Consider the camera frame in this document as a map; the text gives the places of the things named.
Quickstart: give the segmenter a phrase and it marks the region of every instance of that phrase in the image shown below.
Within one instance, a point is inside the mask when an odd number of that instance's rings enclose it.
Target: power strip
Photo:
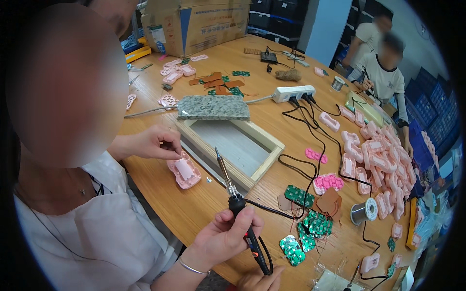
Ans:
[[[296,87],[277,87],[273,94],[273,100],[275,103],[288,102],[291,97],[296,97],[297,100],[301,99],[301,96],[307,93],[308,95],[314,95],[315,89],[311,85],[296,86]]]

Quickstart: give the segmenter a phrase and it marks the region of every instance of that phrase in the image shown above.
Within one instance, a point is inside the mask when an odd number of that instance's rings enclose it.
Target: white t-shirt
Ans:
[[[150,291],[176,261],[181,242],[164,237],[128,188],[123,167],[105,151],[82,166],[101,193],[63,215],[35,214],[15,196],[27,242],[57,290]],[[74,253],[67,250],[47,228]]]
[[[372,50],[378,51],[378,44],[382,34],[374,23],[361,23],[356,29],[356,37],[362,40],[363,43],[351,60],[350,65],[352,68],[355,68],[355,65],[366,53],[370,53]]]

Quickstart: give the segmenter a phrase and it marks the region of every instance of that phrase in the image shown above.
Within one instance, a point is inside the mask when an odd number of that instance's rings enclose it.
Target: wall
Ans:
[[[433,76],[442,75],[449,79],[448,71],[438,47],[430,40],[423,39],[416,29],[416,21],[420,18],[405,0],[378,0],[393,12],[393,28],[406,44],[403,60],[399,68],[403,73],[405,84],[409,80],[416,79],[421,66]]]
[[[306,55],[326,66],[330,65],[342,37],[350,9],[351,0],[319,1],[315,21],[310,28],[311,34],[305,49]]]

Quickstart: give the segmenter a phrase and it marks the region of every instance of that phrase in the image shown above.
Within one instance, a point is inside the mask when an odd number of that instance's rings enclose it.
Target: woman's right hand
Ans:
[[[278,291],[280,288],[280,276],[285,266],[274,267],[274,272],[270,276],[264,275],[260,267],[247,273],[241,278],[237,285],[237,291]]]

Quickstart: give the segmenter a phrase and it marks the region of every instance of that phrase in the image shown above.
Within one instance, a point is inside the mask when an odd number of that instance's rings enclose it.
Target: cardboard box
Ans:
[[[177,57],[243,37],[250,0],[148,0],[141,22],[149,46]]]

